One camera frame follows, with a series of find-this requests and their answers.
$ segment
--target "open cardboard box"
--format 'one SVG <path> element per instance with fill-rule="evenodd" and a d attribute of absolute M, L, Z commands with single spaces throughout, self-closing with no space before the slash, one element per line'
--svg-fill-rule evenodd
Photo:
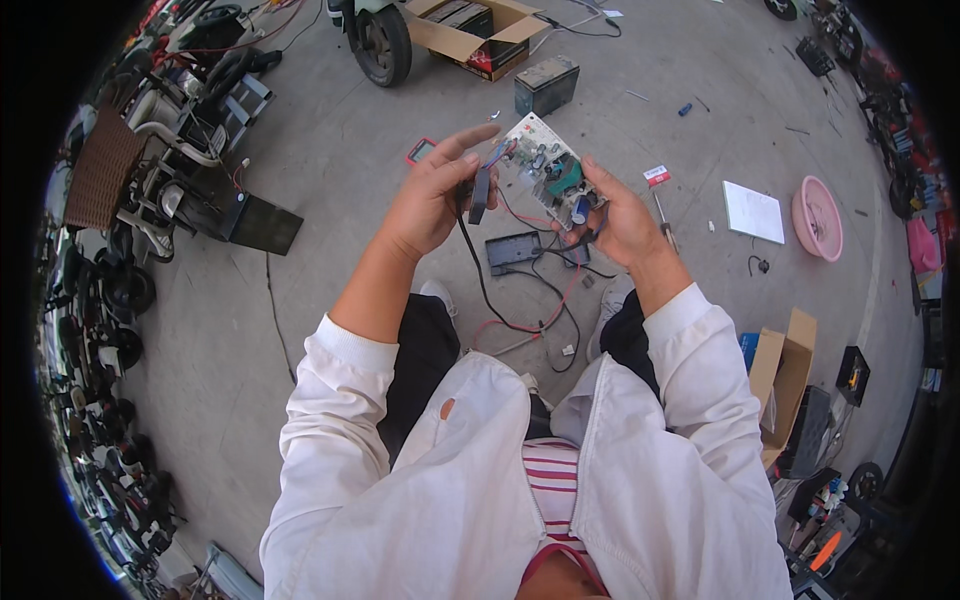
<path fill-rule="evenodd" d="M 513 0 L 471 0 L 493 12 L 487 39 L 424 18 L 449 0 L 412 0 L 405 6 L 416 18 L 407 22 L 410 40 L 435 56 L 447 57 L 467 71 L 495 82 L 530 56 L 530 36 L 549 25 L 532 16 L 540 9 Z"/>
<path fill-rule="evenodd" d="M 804 399 L 816 341 L 817 320 L 799 308 L 794 308 L 790 313 L 790 325 L 785 336 L 766 327 L 760 330 L 754 363 L 750 367 L 750 391 L 760 400 L 761 415 L 767 407 L 771 390 L 777 403 L 774 432 L 760 428 L 760 439 L 763 441 L 760 459 L 764 468 L 774 464 L 790 439 L 793 421 Z"/>

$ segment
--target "jacket sleeve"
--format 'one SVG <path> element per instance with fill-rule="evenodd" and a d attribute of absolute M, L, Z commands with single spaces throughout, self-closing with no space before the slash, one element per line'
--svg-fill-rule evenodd
<path fill-rule="evenodd" d="M 760 402 L 733 321 L 696 283 L 643 324 L 666 424 L 704 463 L 773 524 L 776 508 L 760 461 Z"/>
<path fill-rule="evenodd" d="M 324 315 L 304 347 L 280 430 L 280 498 L 260 541 L 266 597 L 336 512 L 390 471 L 376 425 L 386 415 L 399 346 L 354 335 Z"/>

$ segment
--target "red and white striped shirt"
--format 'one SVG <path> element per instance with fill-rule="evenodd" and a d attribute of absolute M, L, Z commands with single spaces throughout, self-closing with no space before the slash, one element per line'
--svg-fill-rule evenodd
<path fill-rule="evenodd" d="M 596 565 L 587 554 L 587 547 L 570 535 L 570 520 L 577 500 L 577 459 L 580 457 L 580 448 L 563 438 L 539 438 L 524 442 L 522 455 L 530 489 L 546 525 L 547 537 L 540 542 L 537 553 L 523 573 L 521 583 L 533 576 L 549 554 L 561 551 L 603 590 Z"/>

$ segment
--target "capacitor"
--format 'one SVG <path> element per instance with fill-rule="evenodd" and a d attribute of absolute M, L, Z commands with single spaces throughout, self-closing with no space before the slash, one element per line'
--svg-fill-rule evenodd
<path fill-rule="evenodd" d="M 587 215 L 590 213 L 590 201 L 586 195 L 580 195 L 577 203 L 573 206 L 573 212 L 570 213 L 570 221 L 575 225 L 582 225 L 587 222 Z"/>

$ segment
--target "multimeter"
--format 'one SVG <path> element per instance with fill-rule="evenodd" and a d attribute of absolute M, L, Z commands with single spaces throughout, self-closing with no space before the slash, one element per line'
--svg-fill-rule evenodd
<path fill-rule="evenodd" d="M 420 162 L 424 156 L 430 154 L 430 151 L 437 147 L 437 142 L 429 137 L 425 137 L 417 142 L 417 145 L 407 153 L 407 164 L 413 166 Z"/>

